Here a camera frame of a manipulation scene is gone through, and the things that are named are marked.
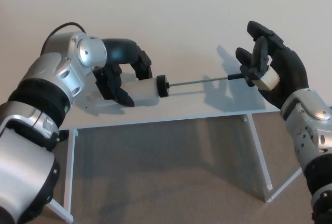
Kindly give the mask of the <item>black three-fingered right robot hand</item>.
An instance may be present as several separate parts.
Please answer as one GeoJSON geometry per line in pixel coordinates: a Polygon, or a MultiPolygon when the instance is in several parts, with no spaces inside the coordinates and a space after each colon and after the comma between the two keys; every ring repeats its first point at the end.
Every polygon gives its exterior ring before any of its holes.
{"type": "Polygon", "coordinates": [[[250,53],[243,48],[236,49],[236,58],[241,63],[240,71],[245,75],[248,86],[253,87],[257,78],[257,65],[265,64],[262,59],[271,56],[269,67],[273,68],[280,82],[271,91],[259,89],[259,93],[278,109],[295,91],[309,87],[307,72],[297,53],[284,45],[284,41],[274,31],[255,21],[249,21],[247,32],[253,38],[255,46],[250,53]]]}

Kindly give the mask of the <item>black three-fingered left robot hand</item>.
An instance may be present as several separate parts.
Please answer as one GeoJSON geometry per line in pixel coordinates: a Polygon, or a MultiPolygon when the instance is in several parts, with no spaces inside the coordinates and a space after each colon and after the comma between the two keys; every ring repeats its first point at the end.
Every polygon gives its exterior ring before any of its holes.
{"type": "Polygon", "coordinates": [[[138,80],[153,77],[151,59],[136,42],[130,39],[103,39],[107,59],[103,67],[95,69],[96,86],[105,100],[113,100],[125,107],[134,107],[134,100],[121,88],[121,64],[130,64],[138,80]]]}

